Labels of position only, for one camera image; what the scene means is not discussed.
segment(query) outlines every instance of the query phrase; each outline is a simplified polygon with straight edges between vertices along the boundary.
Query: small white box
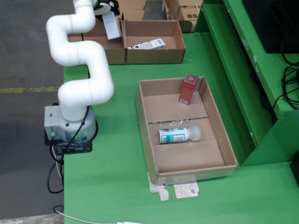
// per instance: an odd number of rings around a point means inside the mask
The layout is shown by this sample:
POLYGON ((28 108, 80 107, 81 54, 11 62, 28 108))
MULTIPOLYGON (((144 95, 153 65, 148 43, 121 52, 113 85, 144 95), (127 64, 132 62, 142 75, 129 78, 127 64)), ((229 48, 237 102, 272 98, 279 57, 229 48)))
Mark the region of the small white box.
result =
POLYGON ((102 15, 108 40, 121 37, 121 27, 116 15, 108 12, 102 15))
POLYGON ((159 39, 155 39, 153 41, 149 41, 149 42, 134 45, 132 47, 128 47, 128 49, 164 50, 165 49, 165 43, 161 38, 159 38, 159 39))

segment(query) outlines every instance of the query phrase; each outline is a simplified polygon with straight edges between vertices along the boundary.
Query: robotic arm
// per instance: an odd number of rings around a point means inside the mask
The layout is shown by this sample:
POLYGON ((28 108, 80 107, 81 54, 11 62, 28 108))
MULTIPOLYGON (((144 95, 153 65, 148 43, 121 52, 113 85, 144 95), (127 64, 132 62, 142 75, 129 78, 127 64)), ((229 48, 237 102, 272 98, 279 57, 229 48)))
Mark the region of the robotic arm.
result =
POLYGON ((45 107, 45 130, 49 140, 85 143, 96 132, 90 105, 107 102, 114 93, 104 48, 94 41, 69 42, 68 34, 87 33, 95 25, 94 9, 99 14, 114 11, 118 4, 109 0, 73 0, 75 14, 57 15, 47 22, 51 56, 62 66, 87 65, 89 79, 69 81, 58 91, 59 105, 45 107))

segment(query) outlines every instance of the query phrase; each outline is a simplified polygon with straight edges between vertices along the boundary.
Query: white bottle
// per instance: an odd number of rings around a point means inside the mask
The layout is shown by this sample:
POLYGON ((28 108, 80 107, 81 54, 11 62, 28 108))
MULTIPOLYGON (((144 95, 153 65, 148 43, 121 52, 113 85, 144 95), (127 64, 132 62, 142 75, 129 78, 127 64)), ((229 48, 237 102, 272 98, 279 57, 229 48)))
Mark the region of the white bottle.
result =
POLYGON ((187 141, 199 141, 201 138, 200 128, 193 125, 189 128, 179 127, 171 129, 160 129, 159 130, 159 143, 170 143, 187 141))

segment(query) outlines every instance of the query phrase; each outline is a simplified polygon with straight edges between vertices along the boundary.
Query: small red box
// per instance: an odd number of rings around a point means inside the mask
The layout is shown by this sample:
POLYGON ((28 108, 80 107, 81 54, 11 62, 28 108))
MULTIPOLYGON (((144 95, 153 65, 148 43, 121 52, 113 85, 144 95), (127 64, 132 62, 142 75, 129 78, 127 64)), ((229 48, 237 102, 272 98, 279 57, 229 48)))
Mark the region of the small red box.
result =
POLYGON ((196 83, 198 81, 198 76, 188 74, 184 80, 183 88, 181 95, 179 96, 178 101, 183 104, 190 104, 196 83))

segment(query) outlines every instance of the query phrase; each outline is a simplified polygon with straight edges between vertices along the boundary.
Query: concrete floor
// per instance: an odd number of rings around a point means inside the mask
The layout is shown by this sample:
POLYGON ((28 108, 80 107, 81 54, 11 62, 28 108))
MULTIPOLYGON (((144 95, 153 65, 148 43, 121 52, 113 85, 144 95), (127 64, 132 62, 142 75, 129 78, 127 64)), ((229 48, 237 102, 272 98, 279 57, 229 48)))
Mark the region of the concrete floor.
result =
MULTIPOLYGON (((45 24, 72 13, 72 0, 0 1, 0 220, 51 214, 63 204, 63 194, 46 188, 53 160, 43 143, 44 107, 57 102, 52 87, 63 83, 63 68, 50 56, 45 24)), ((161 0, 148 0, 144 20, 164 19, 161 0)), ((51 185, 61 187, 57 172, 51 185)))

